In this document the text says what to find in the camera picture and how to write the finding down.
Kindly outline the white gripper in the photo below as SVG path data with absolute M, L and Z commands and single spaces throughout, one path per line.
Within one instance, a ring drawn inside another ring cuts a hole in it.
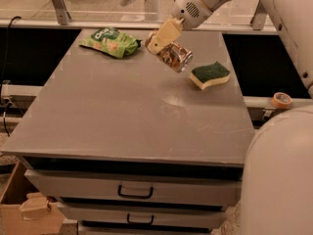
M 152 54 L 158 54 L 176 40 L 182 29 L 200 26 L 213 14 L 213 0 L 175 0 L 171 17 L 157 31 L 148 37 L 147 48 Z

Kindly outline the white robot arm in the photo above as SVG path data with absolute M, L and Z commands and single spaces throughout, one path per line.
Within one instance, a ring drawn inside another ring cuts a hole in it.
M 175 0 L 171 18 L 149 42 L 158 54 L 231 0 Z M 260 0 L 291 63 L 262 67 L 261 53 L 241 73 L 258 95 L 310 95 L 313 84 L 313 0 Z M 241 235 L 313 235 L 313 105 L 267 121 L 248 151 L 241 197 Z

